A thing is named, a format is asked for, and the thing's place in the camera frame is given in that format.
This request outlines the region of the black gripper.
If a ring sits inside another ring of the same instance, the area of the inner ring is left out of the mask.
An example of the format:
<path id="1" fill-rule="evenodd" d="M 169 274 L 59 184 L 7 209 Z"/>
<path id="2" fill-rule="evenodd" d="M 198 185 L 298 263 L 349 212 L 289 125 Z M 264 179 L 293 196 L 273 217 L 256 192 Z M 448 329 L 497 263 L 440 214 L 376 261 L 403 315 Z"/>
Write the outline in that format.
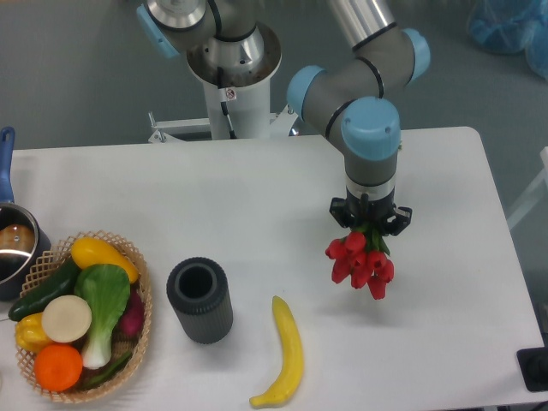
<path id="1" fill-rule="evenodd" d="M 333 197 L 329 213 L 341 227 L 353 227 L 354 217 L 361 222 L 380 221 L 382 236 L 401 234 L 412 221 L 413 209 L 395 207 L 396 177 L 375 186 L 366 186 L 346 176 L 347 199 Z"/>

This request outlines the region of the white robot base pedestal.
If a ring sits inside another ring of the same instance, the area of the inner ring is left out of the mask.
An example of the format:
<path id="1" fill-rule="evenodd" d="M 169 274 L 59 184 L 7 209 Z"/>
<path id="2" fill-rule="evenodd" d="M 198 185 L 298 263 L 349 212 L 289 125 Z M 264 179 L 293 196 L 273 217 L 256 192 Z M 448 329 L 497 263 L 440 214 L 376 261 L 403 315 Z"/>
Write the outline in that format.
<path id="1" fill-rule="evenodd" d="M 244 39 L 215 37 L 186 51 L 188 67 L 203 86 L 207 118 L 149 120 L 153 143 L 208 132 L 213 140 L 266 139 L 295 135 L 297 114 L 284 106 L 271 111 L 271 78 L 282 61 L 277 35 L 257 23 Z"/>

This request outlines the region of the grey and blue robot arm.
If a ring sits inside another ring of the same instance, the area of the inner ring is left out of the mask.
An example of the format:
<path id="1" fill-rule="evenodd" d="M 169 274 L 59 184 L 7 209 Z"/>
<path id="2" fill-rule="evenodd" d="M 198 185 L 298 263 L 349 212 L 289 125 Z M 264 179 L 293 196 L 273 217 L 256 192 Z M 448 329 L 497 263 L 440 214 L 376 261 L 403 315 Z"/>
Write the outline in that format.
<path id="1" fill-rule="evenodd" d="M 287 103 L 343 155 L 346 194 L 331 201 L 331 215 L 344 228 L 397 235 L 412 211 L 394 201 L 401 129 L 387 94 L 425 73 L 429 46 L 417 31 L 400 28 L 384 1 L 329 6 L 352 60 L 335 73 L 302 68 L 289 83 Z M 203 86 L 213 139 L 272 136 L 270 81 L 282 52 L 255 2 L 145 1 L 136 14 L 159 52 L 186 57 Z"/>

